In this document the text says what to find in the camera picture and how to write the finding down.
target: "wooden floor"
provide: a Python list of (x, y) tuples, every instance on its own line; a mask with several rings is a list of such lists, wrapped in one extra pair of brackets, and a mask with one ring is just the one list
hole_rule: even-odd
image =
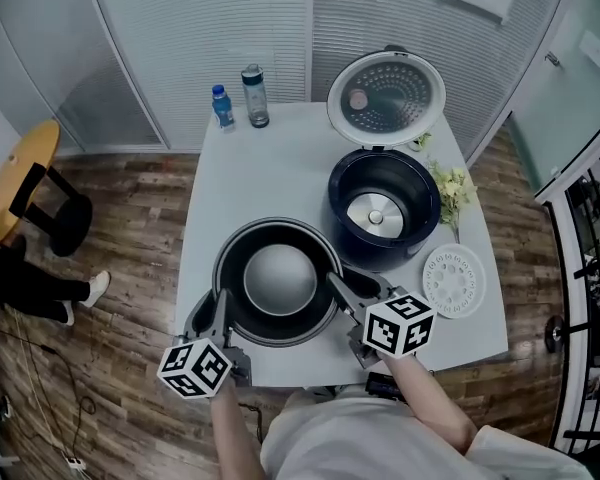
[[(95, 401), (96, 414), (82, 415), (77, 456), (86, 460), (94, 479), (216, 478), (208, 402), (182, 402), (155, 375), (174, 330), (178, 265), (197, 157), (88, 156), (55, 166), (93, 201), (93, 227), (73, 257), (59, 259), (48, 251), (44, 237), (24, 224), (20, 230), (29, 238), (27, 259), (64, 277), (87, 279), (102, 269), (113, 276), (96, 308), (76, 312), (73, 328), (25, 316), (19, 320), (30, 340), (53, 347), (67, 359), (78, 395)], [(542, 339), (546, 319), (562, 312), (552, 227), (533, 201), (506, 136), (492, 142), (472, 176), (498, 263), (509, 352), (441, 372), (437, 378), (478, 425), (547, 443), (562, 363), (560, 356), (545, 352)], [(37, 197), (43, 207), (52, 208), (57, 192), (44, 187)], [(0, 310), (0, 329), (18, 333), (12, 310)], [(67, 369), (56, 356), (35, 347), (32, 353), (57, 420), (32, 370), (55, 445), (62, 447), (62, 439), (70, 449), (78, 410)], [(8, 477), (72, 478), (58, 451), (40, 437), (31, 438), (39, 433), (51, 439), (24, 354), (31, 369), (28, 347), (0, 334), (0, 393), (8, 393), (15, 407), (15, 416), (1, 426), (0, 442), (22, 459), (8, 470)], [(252, 390), (243, 399), (262, 408), (266, 427), (287, 395)], [(245, 417), (255, 431), (255, 415), (245, 412)]]

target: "black pot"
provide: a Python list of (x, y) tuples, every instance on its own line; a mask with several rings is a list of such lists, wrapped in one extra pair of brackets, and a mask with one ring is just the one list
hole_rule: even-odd
[(247, 224), (224, 244), (213, 269), (212, 294), (232, 297), (227, 318), (244, 338), (268, 347), (298, 345), (320, 333), (337, 304), (327, 274), (342, 265), (326, 238), (287, 218)]
[[(336, 250), (373, 272), (405, 263), (440, 219), (440, 192), (433, 178), (419, 162), (395, 150), (345, 156), (331, 173), (328, 197), (336, 218)], [(380, 209), (373, 207), (378, 201), (384, 205)]]

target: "forearm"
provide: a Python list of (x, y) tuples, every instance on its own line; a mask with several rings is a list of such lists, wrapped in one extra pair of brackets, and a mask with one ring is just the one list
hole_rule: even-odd
[(413, 356), (385, 362), (415, 417), (465, 454), (477, 433), (469, 417)]
[(222, 480), (265, 480), (230, 377), (211, 399), (211, 421)]

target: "door handle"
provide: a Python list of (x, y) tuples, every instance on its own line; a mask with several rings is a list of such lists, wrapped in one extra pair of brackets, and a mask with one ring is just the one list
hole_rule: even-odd
[(553, 52), (547, 52), (547, 54), (544, 56), (544, 60), (548, 60), (555, 67), (560, 66), (560, 59), (558, 59), (558, 57), (556, 57), (556, 54)]

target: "water bottle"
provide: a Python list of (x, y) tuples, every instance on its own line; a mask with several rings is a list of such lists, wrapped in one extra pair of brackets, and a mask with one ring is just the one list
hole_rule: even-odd
[(264, 74), (257, 64), (249, 64), (242, 71), (242, 87), (247, 102), (249, 121), (255, 128), (264, 128), (269, 124), (267, 111), (267, 93), (264, 90)]
[(224, 85), (214, 85), (211, 92), (213, 93), (211, 107), (216, 116), (218, 126), (222, 131), (230, 132), (235, 128), (233, 111), (231, 110), (231, 99), (227, 96)]

